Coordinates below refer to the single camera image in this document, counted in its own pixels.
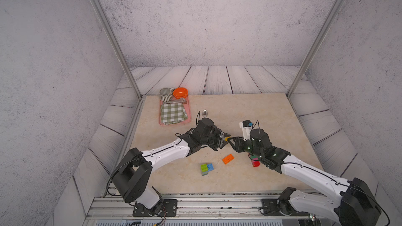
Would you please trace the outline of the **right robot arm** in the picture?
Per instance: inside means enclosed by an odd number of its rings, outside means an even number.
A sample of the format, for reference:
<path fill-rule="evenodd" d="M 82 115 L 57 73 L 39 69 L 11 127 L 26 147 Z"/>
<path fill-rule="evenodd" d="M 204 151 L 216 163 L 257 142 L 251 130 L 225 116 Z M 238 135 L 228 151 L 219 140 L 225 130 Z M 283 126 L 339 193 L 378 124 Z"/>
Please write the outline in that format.
<path fill-rule="evenodd" d="M 303 162 L 287 150 L 273 146 L 262 129 L 252 129 L 246 138 L 226 138 L 225 142 L 236 152 L 247 152 L 269 169 L 293 177 L 318 191 L 314 195 L 286 188 L 278 199 L 283 215 L 307 212 L 342 226 L 374 226 L 381 215 L 387 214 L 365 181 L 337 177 Z"/>

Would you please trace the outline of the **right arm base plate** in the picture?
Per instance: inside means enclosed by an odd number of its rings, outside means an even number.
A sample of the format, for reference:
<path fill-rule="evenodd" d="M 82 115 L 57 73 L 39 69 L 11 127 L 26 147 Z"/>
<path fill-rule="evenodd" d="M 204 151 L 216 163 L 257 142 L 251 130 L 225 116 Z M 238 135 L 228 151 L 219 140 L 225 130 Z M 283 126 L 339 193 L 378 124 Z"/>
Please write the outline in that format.
<path fill-rule="evenodd" d="M 263 216 L 285 216 L 285 217 L 307 217 L 309 216 L 306 212 L 298 212 L 291 210 L 290 212 L 285 212 L 284 209 L 278 204 L 277 199 L 262 199 L 261 207 L 259 212 Z"/>

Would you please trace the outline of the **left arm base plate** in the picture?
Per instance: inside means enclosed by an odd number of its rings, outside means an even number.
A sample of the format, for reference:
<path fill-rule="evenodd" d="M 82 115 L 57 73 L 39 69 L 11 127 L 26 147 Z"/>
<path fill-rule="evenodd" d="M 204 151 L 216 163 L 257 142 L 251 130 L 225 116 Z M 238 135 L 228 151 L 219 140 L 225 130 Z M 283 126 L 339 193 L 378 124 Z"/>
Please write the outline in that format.
<path fill-rule="evenodd" d="M 152 208 L 147 208 L 141 203 L 135 203 L 133 217 L 175 217 L 177 208 L 177 199 L 163 199 Z"/>

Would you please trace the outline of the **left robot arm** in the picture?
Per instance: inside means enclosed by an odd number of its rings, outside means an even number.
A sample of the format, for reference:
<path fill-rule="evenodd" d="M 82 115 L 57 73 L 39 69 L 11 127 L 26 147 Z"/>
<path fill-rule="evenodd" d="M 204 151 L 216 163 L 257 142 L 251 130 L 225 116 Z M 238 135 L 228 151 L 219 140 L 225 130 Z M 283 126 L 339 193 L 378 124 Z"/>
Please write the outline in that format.
<path fill-rule="evenodd" d="M 202 148 L 222 149 L 230 134 L 223 132 L 209 118 L 198 121 L 195 128 L 159 148 L 139 151 L 130 149 L 114 169 L 106 187 L 112 183 L 124 202 L 139 203 L 153 211 L 161 208 L 163 198 L 148 186 L 149 178 L 159 168 L 178 159 L 186 158 Z"/>

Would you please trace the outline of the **blue long lego brick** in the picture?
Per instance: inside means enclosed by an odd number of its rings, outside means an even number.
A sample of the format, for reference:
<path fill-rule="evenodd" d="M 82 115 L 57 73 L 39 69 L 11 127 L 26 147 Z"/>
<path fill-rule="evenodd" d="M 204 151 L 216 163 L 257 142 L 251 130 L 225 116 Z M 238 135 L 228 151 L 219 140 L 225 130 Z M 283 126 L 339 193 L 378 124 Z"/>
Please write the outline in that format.
<path fill-rule="evenodd" d="M 210 172 L 213 170 L 214 170 L 213 164 L 212 163 L 207 164 L 207 171 Z"/>

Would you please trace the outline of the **orange lego brick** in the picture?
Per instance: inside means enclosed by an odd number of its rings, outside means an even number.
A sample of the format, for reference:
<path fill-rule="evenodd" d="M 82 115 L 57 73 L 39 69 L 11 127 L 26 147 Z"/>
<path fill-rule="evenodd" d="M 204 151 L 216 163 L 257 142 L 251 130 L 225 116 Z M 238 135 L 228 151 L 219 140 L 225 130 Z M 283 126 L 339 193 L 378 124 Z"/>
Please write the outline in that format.
<path fill-rule="evenodd" d="M 234 156 L 232 154 L 229 154 L 222 159 L 222 162 L 226 165 L 229 162 L 231 162 L 233 159 L 234 159 Z"/>

